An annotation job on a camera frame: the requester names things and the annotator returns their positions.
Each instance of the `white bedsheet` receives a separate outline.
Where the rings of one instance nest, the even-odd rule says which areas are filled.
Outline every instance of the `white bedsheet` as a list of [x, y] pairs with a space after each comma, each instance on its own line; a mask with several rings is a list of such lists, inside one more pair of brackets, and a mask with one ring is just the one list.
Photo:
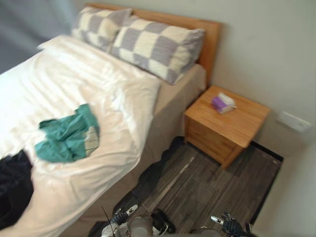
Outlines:
[[[56, 237], [138, 163], [160, 86], [156, 77], [79, 40], [59, 36], [44, 51], [0, 75], [0, 157], [24, 149], [34, 193], [18, 222], [0, 237]], [[38, 123], [89, 103], [100, 146], [73, 163], [36, 157]]]

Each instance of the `mattress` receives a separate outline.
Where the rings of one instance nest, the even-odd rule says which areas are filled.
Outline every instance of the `mattress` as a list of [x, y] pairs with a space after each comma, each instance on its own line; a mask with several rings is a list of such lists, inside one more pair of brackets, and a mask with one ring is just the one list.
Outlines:
[[169, 148], [176, 136], [184, 135], [184, 111], [205, 91], [205, 78], [205, 69], [196, 64], [175, 85], [161, 82], [154, 119], [141, 160], [132, 171], [99, 197], [61, 237], [87, 237], [95, 222], [107, 221], [101, 206], [111, 215], [115, 205], [137, 185], [139, 176], [146, 168], [160, 160], [162, 152]]

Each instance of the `white wall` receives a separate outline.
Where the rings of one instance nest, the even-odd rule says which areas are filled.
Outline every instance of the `white wall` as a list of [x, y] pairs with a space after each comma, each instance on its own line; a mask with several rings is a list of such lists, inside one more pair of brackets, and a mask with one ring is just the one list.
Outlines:
[[314, 0], [101, 2], [224, 23], [213, 84], [272, 108], [255, 141], [285, 157], [311, 141], [314, 130], [297, 134], [275, 119], [287, 111], [315, 125]]
[[253, 227], [258, 236], [316, 236], [315, 142], [284, 160]]

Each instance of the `pillow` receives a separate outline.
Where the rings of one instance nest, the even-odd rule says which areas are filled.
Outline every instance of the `pillow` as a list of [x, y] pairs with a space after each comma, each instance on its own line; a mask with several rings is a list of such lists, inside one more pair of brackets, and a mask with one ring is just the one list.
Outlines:
[[109, 52], [119, 29], [131, 11], [132, 9], [111, 11], [85, 7], [79, 13], [72, 35]]
[[111, 53], [175, 84], [198, 59], [203, 37], [203, 29], [188, 30], [132, 16], [125, 20]]

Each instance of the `wooden nightstand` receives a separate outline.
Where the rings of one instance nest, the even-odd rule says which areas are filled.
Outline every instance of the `wooden nightstand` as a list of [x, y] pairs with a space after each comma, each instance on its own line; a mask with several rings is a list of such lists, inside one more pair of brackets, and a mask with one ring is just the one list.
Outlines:
[[[237, 109], [219, 114], [211, 105], [219, 92], [233, 98]], [[211, 86], [185, 112], [185, 141], [200, 148], [225, 169], [248, 147], [269, 112], [266, 106]]]

